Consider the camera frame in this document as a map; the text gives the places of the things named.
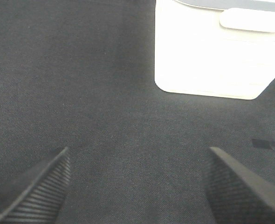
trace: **floor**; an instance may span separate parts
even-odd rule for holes
[[[65,145],[60,224],[213,224],[209,146],[275,184],[275,151],[251,142],[275,141],[275,80],[251,101],[163,92],[154,12],[154,0],[0,0],[0,186]]]

